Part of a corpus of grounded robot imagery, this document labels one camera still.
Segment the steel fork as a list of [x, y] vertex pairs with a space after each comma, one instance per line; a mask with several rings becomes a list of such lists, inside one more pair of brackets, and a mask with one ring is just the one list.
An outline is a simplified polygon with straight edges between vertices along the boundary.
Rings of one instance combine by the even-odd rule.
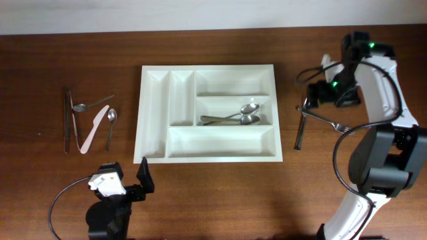
[[294, 145], [294, 149], [296, 151], [300, 151], [302, 148], [302, 141], [303, 141], [303, 136], [304, 136], [305, 124], [306, 124], [306, 117], [302, 113], [301, 117], [300, 117], [300, 125], [299, 125], [299, 129], [298, 129], [297, 137], [296, 137], [296, 142]]

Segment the steel fork diagonal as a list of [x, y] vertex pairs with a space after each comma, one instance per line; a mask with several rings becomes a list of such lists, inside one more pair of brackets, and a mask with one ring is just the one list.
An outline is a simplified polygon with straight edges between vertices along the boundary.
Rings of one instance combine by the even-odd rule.
[[302, 113], [304, 116], [310, 116], [310, 117], [313, 117], [313, 118], [318, 119], [320, 121], [329, 123], [337, 132], [346, 133], [346, 132], [348, 132], [350, 130], [350, 128], [347, 127], [347, 126], [345, 126], [344, 124], [337, 123], [337, 122], [334, 122], [332, 120], [329, 120], [329, 119], [327, 119], [325, 117], [322, 117], [322, 116], [320, 116], [320, 115], [318, 115], [318, 114], [316, 114], [314, 112], [309, 111], [306, 108], [297, 107], [297, 110], [300, 113]]

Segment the large steel spoon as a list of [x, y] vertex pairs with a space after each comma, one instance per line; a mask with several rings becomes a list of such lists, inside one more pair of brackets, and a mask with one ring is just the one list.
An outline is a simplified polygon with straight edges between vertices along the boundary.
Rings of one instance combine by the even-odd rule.
[[236, 123], [239, 123], [240, 125], [253, 125], [261, 121], [260, 117], [258, 117], [257, 115], [244, 115], [237, 119], [229, 118], [229, 117], [212, 117], [212, 116], [202, 115], [200, 119], [202, 121], [207, 121], [207, 122], [211, 122], [211, 121], [220, 122], [220, 123], [236, 122]]

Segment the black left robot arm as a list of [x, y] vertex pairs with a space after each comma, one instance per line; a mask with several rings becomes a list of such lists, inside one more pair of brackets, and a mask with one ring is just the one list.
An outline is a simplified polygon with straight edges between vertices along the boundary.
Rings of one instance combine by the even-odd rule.
[[155, 191], [147, 159], [143, 157], [136, 175], [138, 184], [124, 186], [118, 162], [102, 164], [89, 180], [89, 189], [99, 199], [85, 216], [90, 239], [126, 240], [132, 203], [145, 201]]

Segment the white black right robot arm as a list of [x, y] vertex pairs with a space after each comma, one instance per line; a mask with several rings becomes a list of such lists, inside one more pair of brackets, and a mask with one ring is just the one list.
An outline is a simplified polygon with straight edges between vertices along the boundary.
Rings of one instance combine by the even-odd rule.
[[[340, 61], [325, 55], [314, 69], [325, 80], [305, 79], [307, 98], [298, 111], [319, 119], [310, 110], [322, 103], [336, 107], [364, 103], [368, 122], [344, 130], [334, 146], [334, 173], [347, 193], [334, 216], [320, 225], [317, 239], [359, 239], [382, 206], [413, 186], [426, 161], [426, 129], [404, 100], [393, 46], [371, 41], [367, 32], [352, 32], [342, 39], [341, 48]], [[338, 148], [362, 129], [367, 132], [351, 154], [346, 183], [338, 170]]]

